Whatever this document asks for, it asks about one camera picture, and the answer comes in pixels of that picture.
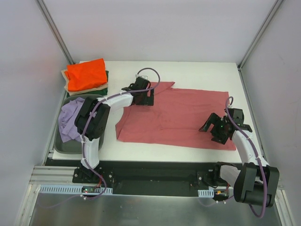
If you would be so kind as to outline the pink t shirt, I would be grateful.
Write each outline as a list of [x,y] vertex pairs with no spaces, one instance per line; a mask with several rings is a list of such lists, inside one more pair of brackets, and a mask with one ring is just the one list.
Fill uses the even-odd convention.
[[228,92],[175,89],[175,82],[153,82],[154,105],[124,108],[116,124],[118,141],[234,151],[232,141],[222,145],[209,132],[199,132],[211,113],[224,115]]

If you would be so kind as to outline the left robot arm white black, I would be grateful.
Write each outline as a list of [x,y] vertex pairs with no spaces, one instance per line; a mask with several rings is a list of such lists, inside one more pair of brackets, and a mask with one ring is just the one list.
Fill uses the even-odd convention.
[[99,141],[104,136],[110,112],[132,105],[153,106],[154,89],[149,80],[138,76],[134,83],[115,95],[85,99],[74,124],[81,139],[81,167],[85,168],[83,178],[87,182],[95,183],[99,179],[98,186],[104,183],[96,167],[100,162]]

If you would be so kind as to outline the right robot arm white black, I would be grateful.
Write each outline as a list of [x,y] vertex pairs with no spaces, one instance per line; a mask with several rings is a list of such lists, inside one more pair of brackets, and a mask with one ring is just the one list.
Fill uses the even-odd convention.
[[212,173],[212,182],[217,186],[228,183],[234,188],[234,199],[249,205],[272,207],[279,180],[279,170],[271,167],[258,153],[250,125],[244,124],[243,110],[233,108],[220,117],[211,113],[200,132],[210,131],[212,141],[226,144],[231,140],[238,150],[242,169],[232,163],[218,162]]

